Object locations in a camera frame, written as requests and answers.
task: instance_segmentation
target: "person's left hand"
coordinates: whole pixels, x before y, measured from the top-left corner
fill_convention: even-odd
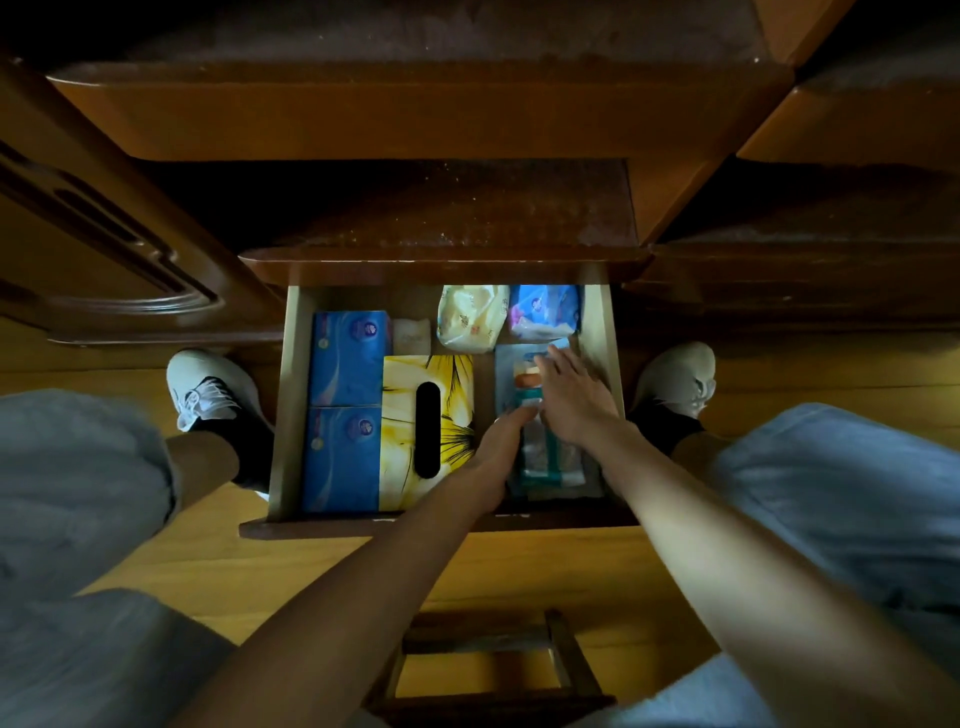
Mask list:
[[[523,406],[501,415],[484,433],[470,461],[457,471],[470,477],[469,487],[478,492],[485,513],[503,500],[504,484],[520,447],[520,431],[537,417],[537,412],[536,407]]]

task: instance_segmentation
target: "black sock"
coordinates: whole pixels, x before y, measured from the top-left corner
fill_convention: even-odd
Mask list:
[[[241,488],[267,493],[274,457],[274,433],[252,412],[239,406],[230,409],[236,415],[234,419],[198,418],[190,427],[190,432],[212,432],[224,438],[236,452],[237,461],[240,463],[233,482]]]
[[[704,431],[696,418],[678,414],[657,400],[641,402],[627,419],[636,425],[647,442],[667,456],[673,454],[684,437]]]

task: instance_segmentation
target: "yellow tissue box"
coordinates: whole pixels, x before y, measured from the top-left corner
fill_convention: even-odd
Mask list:
[[[440,389],[440,470],[429,478],[414,469],[417,390]],[[416,503],[473,455],[473,359],[470,356],[385,356],[380,427],[380,510]],[[435,448],[433,443],[425,447]]]

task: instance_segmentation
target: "open drawer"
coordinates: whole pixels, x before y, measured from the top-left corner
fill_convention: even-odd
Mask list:
[[[399,513],[304,514],[300,510],[301,466],[307,415],[313,314],[318,310],[386,310],[394,318],[430,319],[437,314],[439,285],[293,286],[280,364],[276,408],[276,445],[266,519],[240,525],[240,535],[253,539],[307,539],[367,536],[389,527]],[[583,288],[581,330],[574,346],[589,366],[611,387],[623,411],[623,386],[617,358],[610,287]],[[499,343],[515,341],[508,330]],[[436,341],[435,353],[446,350]],[[476,354],[474,368],[474,431],[479,441],[494,419],[493,353]],[[497,511],[481,518],[473,530],[531,530],[634,525],[630,510],[604,488],[605,497],[528,501],[506,498]]]

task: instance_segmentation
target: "light blue shorts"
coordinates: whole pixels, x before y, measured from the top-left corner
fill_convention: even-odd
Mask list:
[[[0,452],[0,725],[165,725],[232,645],[146,595],[73,596],[177,512],[159,432],[123,404],[38,392],[0,398]],[[960,678],[960,454],[807,404],[727,449],[713,480]],[[577,725],[773,719],[720,655]]]

